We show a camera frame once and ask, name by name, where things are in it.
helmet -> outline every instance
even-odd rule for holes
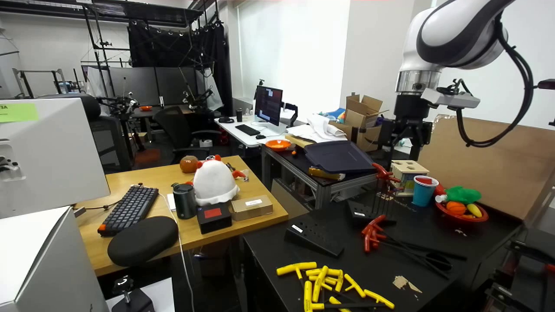
[[[198,205],[218,205],[231,202],[240,188],[226,164],[218,160],[204,162],[193,179]]]

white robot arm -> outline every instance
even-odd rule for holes
[[[497,27],[514,0],[448,0],[420,13],[408,34],[400,73],[400,96],[422,96],[433,105],[476,108],[479,99],[434,93],[443,68],[476,70],[493,63],[504,47]]]
[[[424,122],[431,106],[445,105],[457,112],[459,129],[467,146],[490,148],[516,129],[531,108],[535,89],[555,89],[555,80],[535,86],[526,60],[509,46],[502,25],[504,11],[516,0],[446,0],[438,9],[420,13],[408,34],[405,63],[398,82],[396,122],[391,139],[394,146],[403,138],[414,143],[412,158],[417,160],[431,138],[431,125]],[[479,106],[466,82],[438,89],[443,68],[476,70],[493,63],[507,53],[521,72],[525,99],[516,120],[490,141],[472,141],[464,127],[462,110]]]

wooden table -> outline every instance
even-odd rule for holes
[[[235,169],[250,172],[250,183],[245,183],[244,179],[238,181],[240,195],[237,200],[249,200],[254,197],[266,195],[273,202],[271,214],[247,219],[242,223],[233,223],[233,226],[228,229],[202,235],[197,219],[181,221],[167,209],[167,195],[172,193],[172,184],[193,181],[193,176],[185,176],[181,172],[179,165],[107,176],[112,195],[107,198],[101,198],[101,200],[84,202],[79,207],[91,209],[91,207],[115,203],[129,191],[131,186],[139,184],[139,183],[143,183],[143,186],[146,186],[146,188],[159,188],[160,198],[157,200],[150,217],[155,217],[155,216],[174,217],[178,221],[178,226],[181,231],[181,242],[186,250],[200,249],[200,247],[224,242],[230,238],[237,238],[237,236],[242,236],[242,235],[247,235],[252,231],[259,231],[259,229],[285,223],[289,219],[289,212],[264,188],[264,184],[259,181],[259,177],[245,165],[245,162],[240,157],[230,157],[230,158],[224,158],[223,162],[230,164]],[[82,216],[81,219],[77,219],[81,224],[81,233],[82,233],[82,238],[86,243],[86,250],[89,254],[93,269],[96,271],[98,276],[105,276],[105,275],[117,273],[122,269],[122,268],[115,266],[108,257],[108,245],[112,240],[101,238],[98,235],[98,228],[107,219],[107,216],[108,216],[108,212],[105,212],[105,210],[93,210],[93,212],[87,212],[86,216]],[[176,255],[176,254],[179,254],[179,243],[174,245],[172,249],[165,250],[157,259]]]

table leg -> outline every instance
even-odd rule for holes
[[[332,202],[332,190],[330,188],[316,188],[316,203],[315,203],[315,209],[316,210],[322,210],[325,209],[325,205],[330,205]]]
[[[273,186],[273,160],[268,151],[263,151],[263,184],[266,188]]]

black cable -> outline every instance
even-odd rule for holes
[[[509,42],[507,42],[507,39],[504,35],[502,16],[498,18],[498,23],[497,23],[497,37],[498,37],[502,47],[505,49],[505,53],[511,56],[511,60],[519,68],[519,73],[523,77],[523,82],[525,82],[523,105],[521,105],[521,110],[519,110],[519,115],[516,117],[516,120],[502,134],[498,134],[497,138],[492,138],[488,141],[474,141],[474,139],[471,139],[467,131],[466,131],[462,108],[455,110],[457,112],[459,132],[460,132],[462,139],[467,143],[467,148],[490,148],[490,146],[495,146],[497,143],[500,143],[509,132],[512,132],[521,124],[521,120],[528,115],[528,112],[530,112],[530,108],[533,105],[533,98],[535,98],[535,75],[533,75],[533,70],[526,63],[526,60],[514,47],[509,46]]]
[[[82,207],[82,209],[74,209],[74,210],[112,210],[113,207],[117,207],[120,202],[110,203],[110,205],[103,205],[103,207]]]

